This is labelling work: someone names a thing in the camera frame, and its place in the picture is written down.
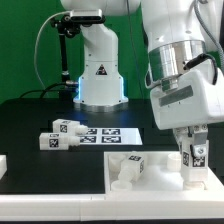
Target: black cable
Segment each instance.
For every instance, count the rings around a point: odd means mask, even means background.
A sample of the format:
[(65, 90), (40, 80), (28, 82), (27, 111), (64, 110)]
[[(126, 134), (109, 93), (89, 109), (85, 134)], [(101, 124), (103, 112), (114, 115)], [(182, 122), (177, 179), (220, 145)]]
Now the black cable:
[(45, 90), (43, 90), (43, 92), (41, 93), (41, 95), (40, 95), (40, 99), (42, 99), (42, 98), (45, 96), (45, 94), (46, 94), (49, 90), (53, 89), (54, 87), (57, 87), (57, 86), (65, 86), (65, 85), (66, 85), (66, 83), (65, 83), (65, 82), (62, 82), (62, 83), (54, 83), (54, 84), (48, 86), (48, 87), (47, 87)]
[(127, 10), (128, 10), (128, 20), (129, 20), (129, 28), (130, 28), (130, 38), (131, 38), (132, 49), (133, 49), (133, 52), (134, 52), (135, 67), (136, 67), (137, 78), (138, 78), (138, 85), (139, 85), (139, 89), (140, 89), (142, 99), (144, 99), (144, 94), (143, 94), (142, 85), (141, 85), (140, 70), (139, 70), (137, 54), (136, 54), (134, 40), (133, 40), (133, 30), (132, 30), (132, 24), (131, 24), (131, 13), (130, 13), (129, 0), (127, 0)]
[(218, 78), (218, 66), (217, 66), (215, 58), (213, 56), (211, 56), (210, 54), (200, 54), (200, 55), (198, 55), (196, 58), (190, 60), (184, 66), (184, 70), (189, 70), (189, 69), (199, 65), (200, 63), (202, 63), (206, 60), (211, 60), (212, 61), (213, 68), (214, 68), (214, 78), (213, 78), (212, 84), (215, 85), (216, 82), (217, 82), (217, 78)]
[[(19, 98), (23, 98), (24, 96), (30, 94), (30, 93), (42, 93), (44, 90), (30, 90), (25, 93), (23, 93)], [(48, 90), (48, 92), (58, 92), (59, 90)]]

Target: metal bracket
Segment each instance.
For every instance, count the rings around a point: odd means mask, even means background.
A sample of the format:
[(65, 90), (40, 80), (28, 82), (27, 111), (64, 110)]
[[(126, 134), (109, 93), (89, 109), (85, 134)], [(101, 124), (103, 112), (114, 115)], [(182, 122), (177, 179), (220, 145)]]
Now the metal bracket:
[(189, 133), (192, 135), (192, 153), (196, 158), (205, 157), (207, 155), (207, 136), (208, 127), (206, 124), (189, 127)]

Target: blue light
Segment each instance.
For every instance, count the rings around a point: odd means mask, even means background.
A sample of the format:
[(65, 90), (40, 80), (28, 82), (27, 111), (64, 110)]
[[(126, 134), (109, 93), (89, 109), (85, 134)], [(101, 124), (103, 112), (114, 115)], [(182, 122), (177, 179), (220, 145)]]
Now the blue light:
[(76, 100), (80, 100), (81, 99), (81, 77), (79, 77), (79, 88), (78, 88), (78, 95), (75, 97)]

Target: screw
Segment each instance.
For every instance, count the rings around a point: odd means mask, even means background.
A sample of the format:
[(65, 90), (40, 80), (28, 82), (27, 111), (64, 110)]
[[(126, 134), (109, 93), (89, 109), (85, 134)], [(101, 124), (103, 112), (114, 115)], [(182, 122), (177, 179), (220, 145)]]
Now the screw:
[(202, 129), (203, 129), (203, 130), (207, 130), (207, 125), (206, 125), (206, 124), (203, 124), (203, 125), (202, 125)]
[(194, 126), (195, 131), (199, 131), (199, 126)]
[(204, 149), (203, 149), (203, 148), (198, 149), (198, 153), (199, 153), (200, 155), (203, 154), (203, 153), (204, 153)]

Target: white block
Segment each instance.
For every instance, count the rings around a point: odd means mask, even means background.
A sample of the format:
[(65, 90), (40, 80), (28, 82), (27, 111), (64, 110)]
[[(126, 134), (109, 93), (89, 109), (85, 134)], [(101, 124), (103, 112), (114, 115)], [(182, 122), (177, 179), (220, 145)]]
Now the white block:
[(0, 180), (7, 171), (6, 156), (0, 155)]

